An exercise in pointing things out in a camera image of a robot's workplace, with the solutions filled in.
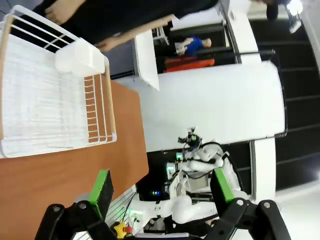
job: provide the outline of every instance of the black clothing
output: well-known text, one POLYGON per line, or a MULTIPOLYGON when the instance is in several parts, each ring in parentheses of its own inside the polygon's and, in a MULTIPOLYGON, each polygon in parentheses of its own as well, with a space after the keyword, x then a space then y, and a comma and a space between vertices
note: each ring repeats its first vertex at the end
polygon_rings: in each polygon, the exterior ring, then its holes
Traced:
MULTIPOLYGON (((45 9, 54 2, 55 0, 44 0, 33 11, 44 17, 45 9)), ((214 7, 217 2, 218 0, 86 0, 61 27, 91 44, 97 44, 116 33, 127 32, 171 14, 181 18, 190 13, 207 10, 214 7)), ((47 31, 54 31, 25 15, 22 17, 47 31)), ((21 21, 15 20, 14 24, 44 36, 43 33, 37 32, 35 28, 26 26, 21 21)), ((30 36, 16 29, 13 31, 14 35, 29 41, 30 36)))

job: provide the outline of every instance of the orange table top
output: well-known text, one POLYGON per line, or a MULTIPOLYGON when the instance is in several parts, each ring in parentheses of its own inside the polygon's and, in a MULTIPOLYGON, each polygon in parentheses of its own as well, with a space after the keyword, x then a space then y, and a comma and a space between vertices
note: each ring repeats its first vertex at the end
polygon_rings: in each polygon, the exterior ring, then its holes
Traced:
POLYGON ((101 169, 110 169, 113 198, 148 173, 139 96, 116 82, 111 88, 116 142, 0 159, 0 239, 34 239, 46 208, 69 207, 91 191, 101 169))

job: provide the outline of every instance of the white robot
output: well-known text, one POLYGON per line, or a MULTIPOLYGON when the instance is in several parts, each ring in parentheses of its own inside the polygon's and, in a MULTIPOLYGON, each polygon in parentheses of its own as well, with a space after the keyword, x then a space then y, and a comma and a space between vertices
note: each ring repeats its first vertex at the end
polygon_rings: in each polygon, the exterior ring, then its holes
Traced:
MULTIPOLYGON (((224 152, 220 144, 216 142, 202 144, 202 139, 194 134, 195 129, 193 127, 188 131, 188 137, 178 139, 180 143, 185 144, 182 153, 177 153, 179 162, 167 164, 167 169, 170 169, 168 179, 173 179, 169 187, 170 199, 163 201, 132 200, 128 219, 129 225, 133 226, 134 233, 142 229, 152 218, 172 216, 173 221, 184 224, 215 216, 218 212, 214 202, 200 201, 192 204, 192 199, 186 195, 186 191, 197 192, 190 189, 192 179, 205 177, 215 168, 223 169, 224 176, 236 198, 248 199, 230 163, 229 153, 224 152)), ((205 187, 198 192, 211 192, 210 179, 204 181, 206 181, 205 187)))
POLYGON ((183 172, 186 177, 180 179, 180 189, 192 193, 211 192, 209 183, 206 187, 191 189, 190 179, 193 179, 191 175, 195 175, 198 179, 199 176, 211 173, 213 169, 222 168, 230 188, 233 191, 241 191, 242 183, 230 162, 230 154, 224 152, 217 142, 202 143, 202 139, 195 134, 195 129, 195 127, 189 129, 186 138, 178 138, 180 143, 184 143, 184 147, 181 153, 177 153, 177 163, 167 163, 168 179, 177 174, 177 171, 183 172))

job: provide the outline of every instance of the dish rack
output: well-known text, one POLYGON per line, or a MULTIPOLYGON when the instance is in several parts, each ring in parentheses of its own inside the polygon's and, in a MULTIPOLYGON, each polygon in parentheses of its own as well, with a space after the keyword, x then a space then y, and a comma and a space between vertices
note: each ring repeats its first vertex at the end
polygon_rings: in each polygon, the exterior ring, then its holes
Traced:
POLYGON ((55 51, 78 37, 19 5, 0 30, 0 158, 117 140, 107 58, 105 76, 57 72, 55 51))

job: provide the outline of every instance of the blue shirt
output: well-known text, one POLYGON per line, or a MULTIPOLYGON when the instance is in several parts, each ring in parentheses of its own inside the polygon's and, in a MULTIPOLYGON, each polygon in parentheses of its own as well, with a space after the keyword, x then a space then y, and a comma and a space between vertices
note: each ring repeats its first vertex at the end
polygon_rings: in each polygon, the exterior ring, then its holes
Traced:
POLYGON ((187 49, 184 53, 186 56, 194 56, 199 49, 204 47, 202 40, 199 37, 193 36, 193 41, 187 45, 187 49))

